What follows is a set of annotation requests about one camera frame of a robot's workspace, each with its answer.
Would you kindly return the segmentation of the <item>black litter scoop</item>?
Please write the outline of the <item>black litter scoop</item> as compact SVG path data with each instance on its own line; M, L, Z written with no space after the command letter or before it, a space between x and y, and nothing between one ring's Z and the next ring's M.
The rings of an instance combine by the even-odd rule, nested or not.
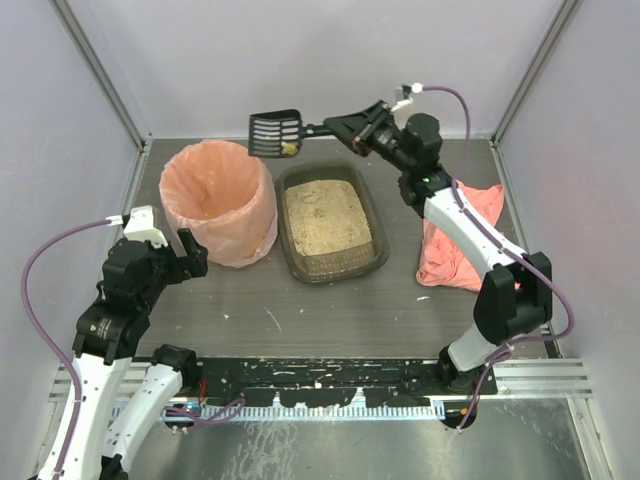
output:
M324 125L302 122L296 109L251 114L249 116L248 152L261 159L292 158L307 138L333 136Z

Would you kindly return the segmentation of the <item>bin with orange bag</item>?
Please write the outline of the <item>bin with orange bag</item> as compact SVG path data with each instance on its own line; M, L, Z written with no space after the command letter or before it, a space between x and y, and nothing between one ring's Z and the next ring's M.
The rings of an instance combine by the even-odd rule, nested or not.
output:
M277 238L272 176L237 143L185 147L164 166L159 194L171 230L189 229L215 264L249 266L266 257Z

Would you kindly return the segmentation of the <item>grey litter box tray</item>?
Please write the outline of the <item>grey litter box tray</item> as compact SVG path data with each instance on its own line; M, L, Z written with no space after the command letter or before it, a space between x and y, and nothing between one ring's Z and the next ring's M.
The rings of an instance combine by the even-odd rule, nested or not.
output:
M380 216L353 163L325 159L291 167L276 181L276 194L281 243L297 279L329 283L387 261Z

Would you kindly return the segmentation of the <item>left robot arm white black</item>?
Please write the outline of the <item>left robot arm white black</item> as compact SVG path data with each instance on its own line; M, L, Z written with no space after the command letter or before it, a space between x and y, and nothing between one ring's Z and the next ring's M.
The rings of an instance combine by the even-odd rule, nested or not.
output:
M72 350L62 364L71 387L51 451L39 479L125 479L151 426L169 400L200 380L194 351L164 344L152 357L125 411L111 417L150 314L164 289L203 277L208 251L190 230L179 230L185 250L156 244L159 231L127 234L109 250L96 299L79 317Z

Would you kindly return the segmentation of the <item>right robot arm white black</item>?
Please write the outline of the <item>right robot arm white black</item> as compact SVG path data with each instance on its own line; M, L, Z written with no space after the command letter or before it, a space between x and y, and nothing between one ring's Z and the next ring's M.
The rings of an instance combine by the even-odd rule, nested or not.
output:
M396 167L406 205L441 230L481 279L473 323L443 348L436 366L440 385L459 391L475 383L486 363L550 320L551 262L501 237L475 210L440 164L438 120L428 114L396 124L383 101L352 114L328 117L323 126L353 153L370 153Z

